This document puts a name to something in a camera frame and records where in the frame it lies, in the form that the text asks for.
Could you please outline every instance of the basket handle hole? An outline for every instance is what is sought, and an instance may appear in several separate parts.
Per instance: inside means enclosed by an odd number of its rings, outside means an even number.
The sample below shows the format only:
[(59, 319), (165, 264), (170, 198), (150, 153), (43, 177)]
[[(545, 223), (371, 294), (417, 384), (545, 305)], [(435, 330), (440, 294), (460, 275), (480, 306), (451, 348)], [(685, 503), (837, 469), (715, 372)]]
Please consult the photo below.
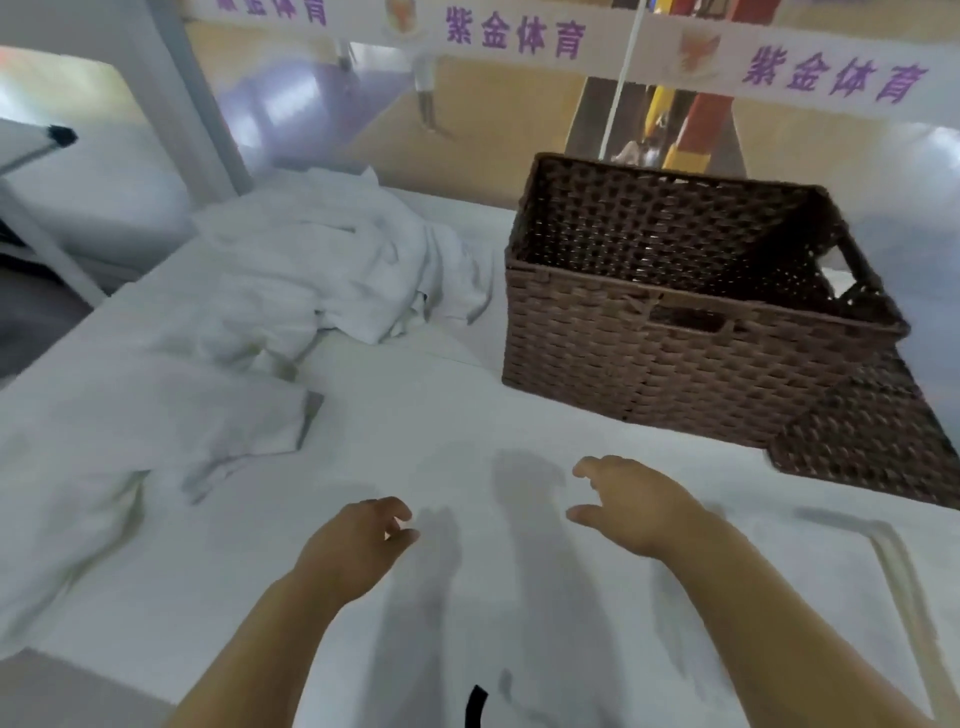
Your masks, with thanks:
[(650, 312), (651, 324), (664, 324), (676, 328), (689, 328), (702, 333), (716, 333), (727, 323), (722, 313), (698, 308), (659, 305)]

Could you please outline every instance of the yellow object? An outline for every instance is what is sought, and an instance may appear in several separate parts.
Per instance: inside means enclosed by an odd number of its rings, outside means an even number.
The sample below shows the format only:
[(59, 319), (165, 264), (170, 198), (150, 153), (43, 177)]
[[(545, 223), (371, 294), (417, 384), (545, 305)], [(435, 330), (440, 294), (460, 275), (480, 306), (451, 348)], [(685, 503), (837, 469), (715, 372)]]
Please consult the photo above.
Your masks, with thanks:
[(672, 169), (674, 172), (693, 172), (703, 174), (710, 164), (710, 155), (698, 155), (695, 152), (683, 152), (674, 144), (666, 153), (663, 169)]
[(647, 110), (647, 120), (643, 124), (643, 136), (649, 138), (654, 135), (654, 129), (657, 126), (657, 120), (665, 113), (670, 111), (673, 105), (673, 96), (676, 93), (672, 88), (666, 86), (657, 86), (654, 91), (654, 97), (650, 101), (650, 108)]

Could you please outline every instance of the hand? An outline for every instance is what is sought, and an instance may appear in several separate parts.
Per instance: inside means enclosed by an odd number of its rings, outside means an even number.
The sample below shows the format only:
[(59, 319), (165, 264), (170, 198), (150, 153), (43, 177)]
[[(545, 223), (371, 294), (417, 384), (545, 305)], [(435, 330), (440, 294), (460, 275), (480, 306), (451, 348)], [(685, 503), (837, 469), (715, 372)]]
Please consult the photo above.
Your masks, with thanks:
[(420, 533), (401, 528), (413, 514), (398, 497), (351, 503), (325, 523), (300, 553), (294, 574), (342, 607), (366, 594)]
[(639, 556), (662, 558), (709, 514), (680, 483), (635, 460), (585, 457), (573, 474), (590, 479), (603, 505), (575, 505), (566, 517)]

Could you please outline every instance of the left hand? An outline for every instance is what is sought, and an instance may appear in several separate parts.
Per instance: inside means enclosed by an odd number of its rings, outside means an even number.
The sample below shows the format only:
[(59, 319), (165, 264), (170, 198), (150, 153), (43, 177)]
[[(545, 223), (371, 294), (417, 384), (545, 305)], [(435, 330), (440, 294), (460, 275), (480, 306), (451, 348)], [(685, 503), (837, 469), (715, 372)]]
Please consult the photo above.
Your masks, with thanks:
[(397, 520), (413, 514), (398, 497), (351, 503), (321, 526), (300, 553), (294, 575), (344, 606), (366, 594), (420, 533)]

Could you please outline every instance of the white pole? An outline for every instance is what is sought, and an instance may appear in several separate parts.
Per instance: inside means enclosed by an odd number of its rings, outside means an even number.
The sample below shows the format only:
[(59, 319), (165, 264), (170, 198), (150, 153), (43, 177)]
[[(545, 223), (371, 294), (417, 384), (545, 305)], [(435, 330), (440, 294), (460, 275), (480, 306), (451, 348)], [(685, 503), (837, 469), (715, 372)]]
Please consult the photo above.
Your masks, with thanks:
[(610, 114), (607, 116), (607, 128), (603, 132), (603, 141), (600, 142), (600, 159), (607, 158), (607, 143), (610, 141), (610, 132), (611, 129), (613, 129), (613, 118), (616, 116), (616, 108), (620, 104), (620, 94), (623, 93), (623, 85), (627, 81), (627, 73), (630, 71), (630, 66), (634, 61), (636, 35), (640, 32), (640, 23), (643, 22), (643, 16), (647, 13), (646, 5), (645, 0), (638, 0), (637, 2), (634, 28), (630, 32), (630, 42), (627, 43), (627, 54), (623, 59), (623, 65), (620, 67), (620, 76), (616, 80), (616, 92), (613, 95)]

